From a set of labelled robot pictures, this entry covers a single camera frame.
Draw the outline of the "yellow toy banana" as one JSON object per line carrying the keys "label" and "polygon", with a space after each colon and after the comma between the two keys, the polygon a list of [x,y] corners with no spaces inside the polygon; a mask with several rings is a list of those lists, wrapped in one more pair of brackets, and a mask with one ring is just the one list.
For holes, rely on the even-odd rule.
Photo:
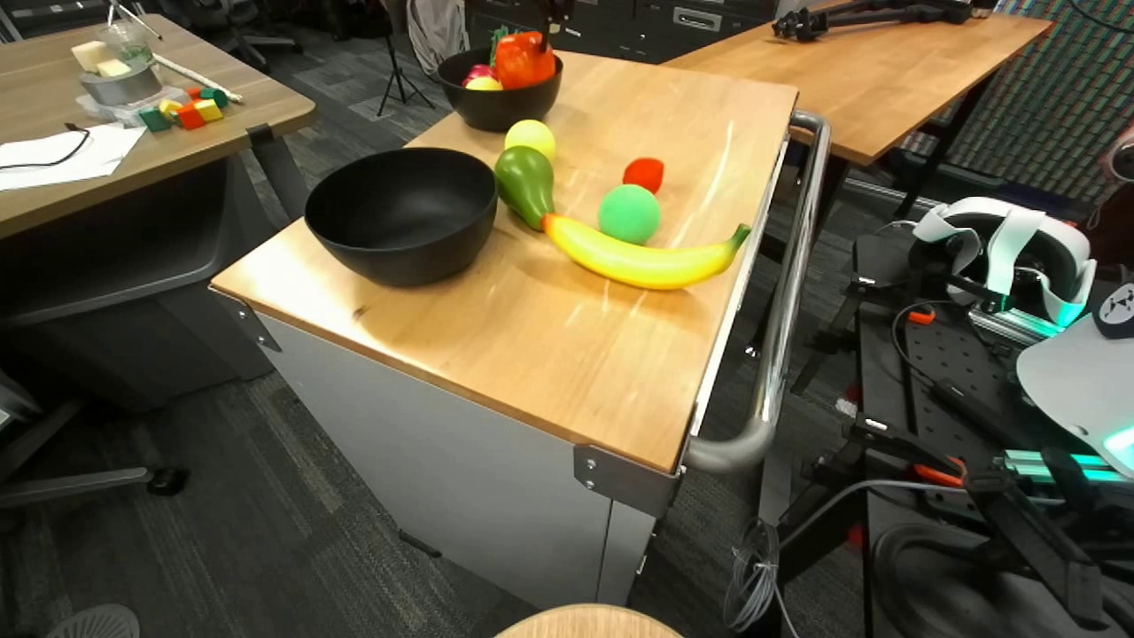
{"label": "yellow toy banana", "polygon": [[548,238],[552,249],[561,249],[570,263],[578,263],[597,276],[642,287],[642,291],[683,291],[718,276],[753,238],[753,226],[736,222],[715,244],[648,249],[648,244],[610,238],[574,217],[548,213],[541,218],[541,232]]}

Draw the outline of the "green toy ball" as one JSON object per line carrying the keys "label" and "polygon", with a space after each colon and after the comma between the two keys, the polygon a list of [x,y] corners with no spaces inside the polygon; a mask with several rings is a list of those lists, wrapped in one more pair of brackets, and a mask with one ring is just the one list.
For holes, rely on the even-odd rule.
{"label": "green toy ball", "polygon": [[659,218],[659,198],[642,184],[610,187],[598,200],[598,229],[632,244],[645,244]]}

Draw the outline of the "green toy pear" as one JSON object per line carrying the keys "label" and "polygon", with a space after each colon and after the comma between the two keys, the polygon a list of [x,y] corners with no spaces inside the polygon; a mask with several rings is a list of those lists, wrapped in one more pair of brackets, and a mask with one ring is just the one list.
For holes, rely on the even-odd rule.
{"label": "green toy pear", "polygon": [[552,164],[533,144],[511,144],[498,155],[498,184],[507,207],[533,229],[552,213]]}

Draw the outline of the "red toy strawberry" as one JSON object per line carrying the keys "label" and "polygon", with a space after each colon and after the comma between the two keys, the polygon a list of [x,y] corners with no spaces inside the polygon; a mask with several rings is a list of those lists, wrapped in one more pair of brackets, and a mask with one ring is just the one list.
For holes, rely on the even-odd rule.
{"label": "red toy strawberry", "polygon": [[625,165],[625,181],[637,184],[645,192],[659,192],[662,187],[662,173],[665,165],[655,155],[637,155]]}

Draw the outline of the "yellow toy lemon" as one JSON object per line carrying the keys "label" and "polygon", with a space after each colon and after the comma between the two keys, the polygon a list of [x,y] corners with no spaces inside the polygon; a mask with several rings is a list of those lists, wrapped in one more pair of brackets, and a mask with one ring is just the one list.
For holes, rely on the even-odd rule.
{"label": "yellow toy lemon", "polygon": [[558,155],[558,133],[541,122],[541,119],[519,119],[507,128],[503,144],[527,144],[537,153],[541,153],[546,159]]}

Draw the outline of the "yellow green toy apple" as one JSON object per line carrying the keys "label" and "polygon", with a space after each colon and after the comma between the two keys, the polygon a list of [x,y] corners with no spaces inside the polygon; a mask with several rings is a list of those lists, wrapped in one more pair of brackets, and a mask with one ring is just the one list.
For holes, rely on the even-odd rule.
{"label": "yellow green toy apple", "polygon": [[503,93],[503,85],[494,73],[474,73],[466,82],[469,93]]}

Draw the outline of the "orange toy bell pepper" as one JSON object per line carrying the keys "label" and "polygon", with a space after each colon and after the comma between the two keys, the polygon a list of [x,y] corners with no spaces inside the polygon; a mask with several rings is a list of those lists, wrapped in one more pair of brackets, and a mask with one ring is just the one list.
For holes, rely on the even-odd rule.
{"label": "orange toy bell pepper", "polygon": [[494,41],[494,79],[503,88],[537,88],[558,73],[558,54],[541,30],[511,30]]}

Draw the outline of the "white tool cart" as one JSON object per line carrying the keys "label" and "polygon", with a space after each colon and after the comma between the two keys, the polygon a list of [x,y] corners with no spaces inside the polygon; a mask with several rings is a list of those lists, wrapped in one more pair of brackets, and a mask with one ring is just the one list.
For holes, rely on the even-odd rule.
{"label": "white tool cart", "polygon": [[597,424],[574,342],[435,295],[312,295],[249,310],[402,536],[524,598],[632,591],[681,438]]}

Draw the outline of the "black bowl with banana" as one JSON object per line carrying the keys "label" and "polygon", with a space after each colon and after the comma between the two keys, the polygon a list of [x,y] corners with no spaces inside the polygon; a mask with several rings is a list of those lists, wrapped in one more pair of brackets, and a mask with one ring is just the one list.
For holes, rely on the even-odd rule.
{"label": "black bowl with banana", "polygon": [[304,222],[359,276],[424,287],[477,259],[498,222],[498,178],[455,149],[377,153],[323,178]]}

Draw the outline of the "black bowl with pepper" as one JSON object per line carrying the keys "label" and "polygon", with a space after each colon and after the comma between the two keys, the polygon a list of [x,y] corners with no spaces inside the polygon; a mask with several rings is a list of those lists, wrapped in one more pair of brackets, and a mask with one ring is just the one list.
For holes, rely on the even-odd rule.
{"label": "black bowl with pepper", "polygon": [[469,128],[477,132],[507,132],[513,119],[541,119],[558,95],[561,79],[548,79],[533,88],[503,88],[503,93],[474,93],[466,79],[490,59],[490,49],[455,54],[435,68],[435,82],[443,85],[447,101]]}

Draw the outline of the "round wooden stool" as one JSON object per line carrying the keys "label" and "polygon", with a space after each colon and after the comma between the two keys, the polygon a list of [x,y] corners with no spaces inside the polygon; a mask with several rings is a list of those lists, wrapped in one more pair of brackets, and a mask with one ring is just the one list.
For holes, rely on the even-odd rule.
{"label": "round wooden stool", "polygon": [[507,624],[498,638],[681,638],[671,624],[614,607],[614,602],[566,602],[539,608]]}

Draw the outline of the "colourful toy blocks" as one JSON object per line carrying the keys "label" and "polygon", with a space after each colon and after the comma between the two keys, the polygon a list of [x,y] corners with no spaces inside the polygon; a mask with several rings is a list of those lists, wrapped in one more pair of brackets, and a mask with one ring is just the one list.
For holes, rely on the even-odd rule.
{"label": "colourful toy blocks", "polygon": [[146,132],[169,132],[169,128],[206,128],[226,116],[229,95],[218,85],[195,85],[180,95],[164,95],[134,111]]}

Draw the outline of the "white vr headset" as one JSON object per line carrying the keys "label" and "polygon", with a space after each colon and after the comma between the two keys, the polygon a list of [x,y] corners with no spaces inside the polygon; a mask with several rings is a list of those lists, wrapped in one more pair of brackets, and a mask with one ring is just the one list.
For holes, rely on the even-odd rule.
{"label": "white vr headset", "polygon": [[920,249],[948,251],[948,291],[982,328],[1050,341],[1075,324],[1093,296],[1093,240],[1005,198],[966,194],[911,222]]}

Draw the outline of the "white paper sheets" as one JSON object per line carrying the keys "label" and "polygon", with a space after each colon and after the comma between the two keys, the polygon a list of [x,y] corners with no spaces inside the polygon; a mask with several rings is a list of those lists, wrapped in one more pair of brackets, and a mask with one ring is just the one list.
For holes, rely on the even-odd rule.
{"label": "white paper sheets", "polygon": [[111,178],[146,138],[141,128],[95,122],[0,144],[0,192]]}

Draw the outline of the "wooden office desk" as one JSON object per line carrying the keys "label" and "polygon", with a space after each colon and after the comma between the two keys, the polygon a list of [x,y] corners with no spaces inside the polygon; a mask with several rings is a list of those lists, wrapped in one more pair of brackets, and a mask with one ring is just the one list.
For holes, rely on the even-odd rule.
{"label": "wooden office desk", "polygon": [[[176,21],[148,15],[148,29],[160,36],[160,56],[220,82],[236,93],[240,101],[206,128],[141,132],[134,149],[107,178],[4,192],[0,238],[82,213],[112,194],[133,194],[190,165],[226,159],[249,144],[251,132],[283,133],[317,114],[310,95],[190,36]],[[82,85],[70,49],[98,36],[98,25],[86,25],[0,44],[0,141],[45,133],[77,141],[82,132],[91,132],[89,144],[98,149],[107,138],[125,138],[120,122],[102,128],[77,105]]]}

